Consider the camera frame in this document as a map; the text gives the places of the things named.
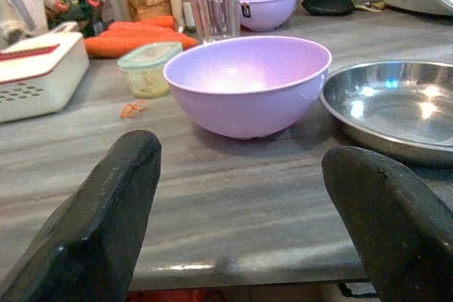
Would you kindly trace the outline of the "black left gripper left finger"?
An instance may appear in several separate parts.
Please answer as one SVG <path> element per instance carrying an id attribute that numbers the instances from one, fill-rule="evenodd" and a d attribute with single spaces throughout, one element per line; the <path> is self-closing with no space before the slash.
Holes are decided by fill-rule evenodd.
<path id="1" fill-rule="evenodd" d="M 157 136 L 123 134 L 0 281 L 0 302 L 125 302 L 160 174 Z"/>

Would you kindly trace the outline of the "orange carrot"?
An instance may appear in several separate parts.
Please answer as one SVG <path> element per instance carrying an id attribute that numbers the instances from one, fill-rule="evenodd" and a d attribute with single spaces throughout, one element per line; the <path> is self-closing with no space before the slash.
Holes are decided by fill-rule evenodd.
<path id="1" fill-rule="evenodd" d="M 179 42 L 184 50 L 198 45 L 195 38 L 182 33 L 133 35 L 132 31 L 125 31 L 122 35 L 118 35 L 118 31 L 113 31 L 84 40 L 88 55 L 101 59 L 119 58 L 141 46 L 158 42 Z"/>
<path id="2" fill-rule="evenodd" d="M 142 21 L 115 21 L 109 30 L 172 30 L 176 31 L 176 20 L 173 16 L 157 16 Z"/>

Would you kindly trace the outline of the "stainless steel plate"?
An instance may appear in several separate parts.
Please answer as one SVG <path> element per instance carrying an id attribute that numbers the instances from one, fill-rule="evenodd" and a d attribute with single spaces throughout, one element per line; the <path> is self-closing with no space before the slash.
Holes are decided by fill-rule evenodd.
<path id="1" fill-rule="evenodd" d="M 406 163 L 453 168 L 453 64 L 356 64 L 333 72 L 319 100 L 365 148 Z"/>

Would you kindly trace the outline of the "small decorated christmas tree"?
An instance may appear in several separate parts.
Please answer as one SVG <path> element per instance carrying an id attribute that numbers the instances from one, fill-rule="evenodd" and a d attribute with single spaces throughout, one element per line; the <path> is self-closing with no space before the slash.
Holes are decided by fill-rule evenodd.
<path id="1" fill-rule="evenodd" d="M 43 0 L 47 27 L 74 21 L 84 37 L 94 37 L 104 29 L 103 7 L 107 0 Z"/>

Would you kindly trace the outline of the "large lilac plastic bowl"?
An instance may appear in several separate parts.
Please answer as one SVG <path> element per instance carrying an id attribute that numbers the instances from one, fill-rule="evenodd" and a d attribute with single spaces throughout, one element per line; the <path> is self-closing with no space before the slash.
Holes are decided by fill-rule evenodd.
<path id="1" fill-rule="evenodd" d="M 259 35 L 191 48 L 165 65 L 164 77 L 194 123 L 252 139 L 303 118 L 318 100 L 331 61 L 317 42 Z"/>

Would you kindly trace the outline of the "small glass container green lid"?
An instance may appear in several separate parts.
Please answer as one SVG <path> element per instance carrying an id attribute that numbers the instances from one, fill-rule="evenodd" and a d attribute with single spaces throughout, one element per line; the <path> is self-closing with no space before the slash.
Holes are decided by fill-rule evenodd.
<path id="1" fill-rule="evenodd" d="M 143 45 L 118 59 L 131 92 L 138 98 L 158 98 L 169 92 L 164 78 L 166 63 L 183 51 L 180 42 Z"/>

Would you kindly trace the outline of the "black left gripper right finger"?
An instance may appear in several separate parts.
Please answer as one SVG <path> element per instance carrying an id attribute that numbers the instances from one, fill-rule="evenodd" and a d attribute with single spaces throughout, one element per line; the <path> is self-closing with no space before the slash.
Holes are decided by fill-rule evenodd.
<path id="1" fill-rule="evenodd" d="M 408 167 L 380 153 L 337 146 L 321 166 L 381 302 L 453 302 L 453 211 Z"/>

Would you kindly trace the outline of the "lilac plastic bowl with label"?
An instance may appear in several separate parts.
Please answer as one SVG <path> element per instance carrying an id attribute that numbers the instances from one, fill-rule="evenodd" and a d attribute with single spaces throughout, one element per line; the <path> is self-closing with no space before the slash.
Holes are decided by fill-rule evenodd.
<path id="1" fill-rule="evenodd" d="M 298 0 L 239 0 L 240 24 L 255 32 L 274 30 L 285 23 Z"/>

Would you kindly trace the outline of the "white box grater red trim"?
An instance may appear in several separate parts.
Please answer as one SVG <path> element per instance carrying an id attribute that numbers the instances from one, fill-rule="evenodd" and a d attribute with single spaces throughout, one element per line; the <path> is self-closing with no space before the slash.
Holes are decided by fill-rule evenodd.
<path id="1" fill-rule="evenodd" d="M 88 66 L 84 36 L 75 21 L 0 50 L 0 122 L 61 110 Z"/>

